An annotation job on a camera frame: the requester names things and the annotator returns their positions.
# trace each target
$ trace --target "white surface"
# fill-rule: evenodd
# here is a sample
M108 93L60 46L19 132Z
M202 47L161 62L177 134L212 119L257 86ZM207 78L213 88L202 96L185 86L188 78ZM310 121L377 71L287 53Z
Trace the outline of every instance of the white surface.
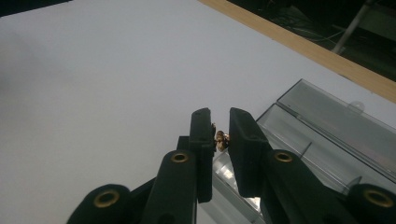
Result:
M65 223L134 189L202 107L228 130L300 78L396 127L396 105L192 0L75 0L0 18L0 223Z

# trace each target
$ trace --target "wooden board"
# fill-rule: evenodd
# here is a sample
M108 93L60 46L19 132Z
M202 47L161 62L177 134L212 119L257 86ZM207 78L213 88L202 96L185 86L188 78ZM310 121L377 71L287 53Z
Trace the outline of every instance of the wooden board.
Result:
M396 82L382 77L226 0L199 1L263 35L267 35L363 88L396 103Z

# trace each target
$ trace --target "wooden edge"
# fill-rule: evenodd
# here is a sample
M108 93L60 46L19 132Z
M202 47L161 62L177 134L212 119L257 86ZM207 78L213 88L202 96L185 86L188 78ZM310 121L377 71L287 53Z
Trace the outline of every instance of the wooden edge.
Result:
M297 51L363 88L396 103L396 82L277 26L226 0L199 0L280 44Z

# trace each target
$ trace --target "white table surface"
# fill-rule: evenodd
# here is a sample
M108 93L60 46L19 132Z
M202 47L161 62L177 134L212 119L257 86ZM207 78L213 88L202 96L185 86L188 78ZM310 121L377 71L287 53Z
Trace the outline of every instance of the white table surface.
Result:
M257 118L300 78L396 127L396 104L197 1L0 18L0 223L65 223L89 191L154 177L194 110L228 130L230 107Z

